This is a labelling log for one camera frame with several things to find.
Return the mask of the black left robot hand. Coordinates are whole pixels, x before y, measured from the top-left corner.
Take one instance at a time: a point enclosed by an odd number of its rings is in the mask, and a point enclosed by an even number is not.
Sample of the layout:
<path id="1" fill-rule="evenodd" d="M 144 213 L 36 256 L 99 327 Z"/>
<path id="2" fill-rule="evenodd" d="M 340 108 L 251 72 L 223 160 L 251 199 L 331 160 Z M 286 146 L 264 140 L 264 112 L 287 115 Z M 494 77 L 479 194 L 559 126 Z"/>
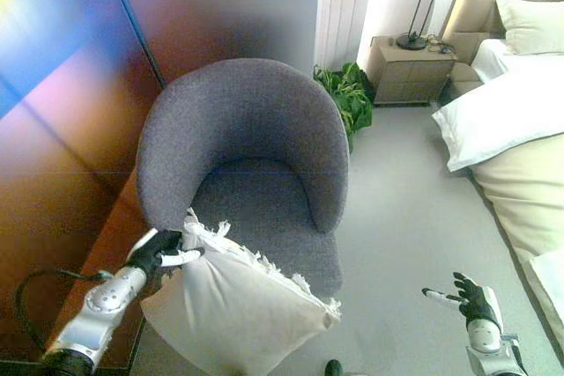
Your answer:
<path id="1" fill-rule="evenodd" d="M 157 268 L 182 266 L 203 254 L 202 247 L 182 250 L 182 232 L 152 228 L 130 250 L 125 266 L 141 269 L 150 278 Z"/>

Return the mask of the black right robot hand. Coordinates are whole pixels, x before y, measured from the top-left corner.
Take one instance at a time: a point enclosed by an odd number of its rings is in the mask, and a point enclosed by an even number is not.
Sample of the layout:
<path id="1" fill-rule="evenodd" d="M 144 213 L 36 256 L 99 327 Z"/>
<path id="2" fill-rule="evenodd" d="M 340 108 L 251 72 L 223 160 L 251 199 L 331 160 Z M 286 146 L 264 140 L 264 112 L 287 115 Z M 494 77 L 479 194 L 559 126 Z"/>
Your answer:
<path id="1" fill-rule="evenodd" d="M 453 277 L 457 295 L 431 288 L 423 288 L 421 290 L 423 295 L 457 309 L 466 319 L 466 324 L 476 320 L 487 320 L 497 325 L 499 329 L 503 329 L 501 309 L 494 290 L 488 286 L 478 285 L 471 277 L 461 272 L 454 272 Z"/>

